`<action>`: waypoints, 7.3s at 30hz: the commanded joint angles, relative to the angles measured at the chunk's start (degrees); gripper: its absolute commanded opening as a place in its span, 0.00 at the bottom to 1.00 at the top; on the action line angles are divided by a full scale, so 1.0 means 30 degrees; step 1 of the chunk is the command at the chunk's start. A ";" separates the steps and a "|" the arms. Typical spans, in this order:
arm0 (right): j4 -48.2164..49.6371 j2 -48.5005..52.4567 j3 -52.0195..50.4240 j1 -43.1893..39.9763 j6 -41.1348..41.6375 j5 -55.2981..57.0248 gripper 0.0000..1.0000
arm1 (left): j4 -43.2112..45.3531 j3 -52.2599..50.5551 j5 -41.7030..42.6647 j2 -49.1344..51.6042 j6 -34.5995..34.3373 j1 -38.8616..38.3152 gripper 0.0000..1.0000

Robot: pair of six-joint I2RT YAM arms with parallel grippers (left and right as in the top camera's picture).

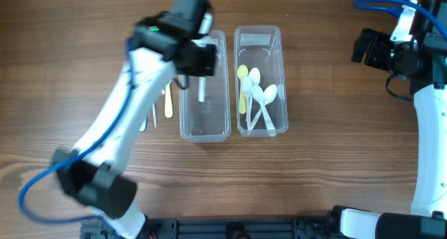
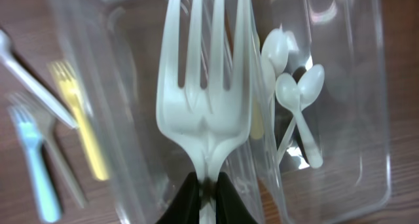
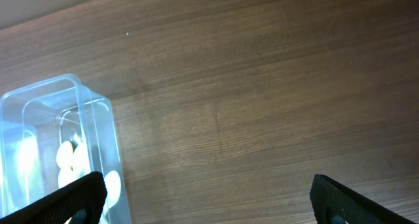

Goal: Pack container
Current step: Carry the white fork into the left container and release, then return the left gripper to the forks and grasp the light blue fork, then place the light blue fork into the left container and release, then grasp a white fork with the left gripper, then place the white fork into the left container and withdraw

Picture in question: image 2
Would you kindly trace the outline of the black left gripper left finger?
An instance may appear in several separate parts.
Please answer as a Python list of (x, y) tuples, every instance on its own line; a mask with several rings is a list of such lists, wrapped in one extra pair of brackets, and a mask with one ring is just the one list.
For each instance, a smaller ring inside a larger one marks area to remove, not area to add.
[(198, 224), (200, 185), (195, 172), (190, 172), (175, 198), (156, 224)]

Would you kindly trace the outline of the cream fork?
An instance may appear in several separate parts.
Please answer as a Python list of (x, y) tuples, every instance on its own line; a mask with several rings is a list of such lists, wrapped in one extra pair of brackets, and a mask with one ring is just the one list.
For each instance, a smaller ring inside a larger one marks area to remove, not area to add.
[(47, 151), (50, 153), (54, 165), (61, 173), (73, 200), (79, 208), (85, 208), (88, 204), (87, 199), (54, 137), (56, 117), (39, 100), (27, 92), (12, 92), (7, 95), (7, 98), (12, 103), (24, 106), (34, 118), (40, 133), (47, 142)]

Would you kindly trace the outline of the teal thick-handled fork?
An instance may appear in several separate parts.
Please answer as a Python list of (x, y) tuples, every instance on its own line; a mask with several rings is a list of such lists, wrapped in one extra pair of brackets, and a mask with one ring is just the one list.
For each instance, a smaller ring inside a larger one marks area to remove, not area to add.
[(42, 156), (44, 138), (33, 117), (20, 105), (7, 108), (26, 158), (29, 178), (39, 219), (55, 223), (62, 217), (58, 196)]

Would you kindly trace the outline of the yellow spoon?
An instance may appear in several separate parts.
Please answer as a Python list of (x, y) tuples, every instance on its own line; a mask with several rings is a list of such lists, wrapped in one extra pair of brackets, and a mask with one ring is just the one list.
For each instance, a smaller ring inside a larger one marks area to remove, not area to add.
[[(257, 73), (261, 71), (260, 65), (260, 39), (257, 33), (254, 35), (255, 49), (258, 51), (255, 57), (255, 73), (254, 76), (258, 79)], [(258, 101), (259, 93), (253, 93), (253, 111), (250, 136), (254, 140), (259, 140), (264, 136), (263, 117), (261, 116), (260, 103)]]

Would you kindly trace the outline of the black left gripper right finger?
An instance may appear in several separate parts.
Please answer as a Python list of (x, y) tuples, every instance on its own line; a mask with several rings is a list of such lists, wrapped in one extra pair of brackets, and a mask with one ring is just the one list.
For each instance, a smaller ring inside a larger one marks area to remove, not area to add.
[(219, 174), (215, 201), (216, 224), (257, 224), (225, 172)]

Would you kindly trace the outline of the white long plastic fork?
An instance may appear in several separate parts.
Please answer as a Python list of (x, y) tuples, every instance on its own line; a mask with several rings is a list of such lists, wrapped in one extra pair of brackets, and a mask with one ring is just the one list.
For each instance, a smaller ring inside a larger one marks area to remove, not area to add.
[(3, 30), (1, 30), (1, 64), (68, 127), (73, 129), (79, 127), (75, 118), (64, 105), (17, 60), (12, 51), (12, 41)]

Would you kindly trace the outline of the white plastic spoon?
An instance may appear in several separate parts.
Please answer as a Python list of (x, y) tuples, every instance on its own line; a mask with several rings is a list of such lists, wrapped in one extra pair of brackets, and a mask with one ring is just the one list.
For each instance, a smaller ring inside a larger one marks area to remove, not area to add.
[(288, 73), (281, 74), (276, 81), (276, 99), (281, 106), (292, 112), (309, 165), (319, 168), (323, 165), (323, 159), (302, 114), (301, 96), (313, 103), (319, 96), (323, 84), (311, 78), (307, 81), (302, 78), (300, 83), (301, 85), (298, 85)]
[(323, 165), (323, 158), (315, 143), (310, 129), (302, 115), (302, 111), (313, 104), (318, 98), (325, 81), (325, 71), (322, 65), (313, 65), (299, 81), (292, 75), (282, 73), (276, 80), (275, 96), (278, 103), (293, 114), (293, 118), (285, 131), (277, 152), (277, 158), (282, 161), (295, 128), (299, 129), (303, 147), (312, 168)]
[(283, 27), (273, 29), (266, 37), (261, 50), (261, 68), (266, 97), (270, 109), (272, 128), (274, 128), (276, 79), (285, 70), (290, 52), (298, 52), (299, 47), (292, 31)]

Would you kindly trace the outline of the thin translucent white fork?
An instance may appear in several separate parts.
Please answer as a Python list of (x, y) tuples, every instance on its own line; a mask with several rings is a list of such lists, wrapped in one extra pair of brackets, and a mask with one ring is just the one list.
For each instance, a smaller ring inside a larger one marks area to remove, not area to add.
[(204, 0), (192, 0), (183, 84), (178, 79), (181, 0), (168, 0), (162, 37), (156, 122), (161, 133), (186, 152), (200, 185), (217, 184), (226, 158), (247, 141), (251, 129), (251, 1), (237, 0), (229, 84), (225, 4), (213, 0), (206, 86), (201, 84)]

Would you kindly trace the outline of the yellow thick-handled fork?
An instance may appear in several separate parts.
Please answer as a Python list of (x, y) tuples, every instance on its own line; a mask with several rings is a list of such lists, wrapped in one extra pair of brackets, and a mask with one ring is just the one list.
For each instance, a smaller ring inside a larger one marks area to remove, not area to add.
[(67, 60), (56, 60), (48, 64), (51, 75), (64, 100), (72, 111), (78, 127), (82, 148), (93, 178), (107, 181), (109, 172), (105, 165), (98, 141), (83, 108), (83, 97), (74, 71)]

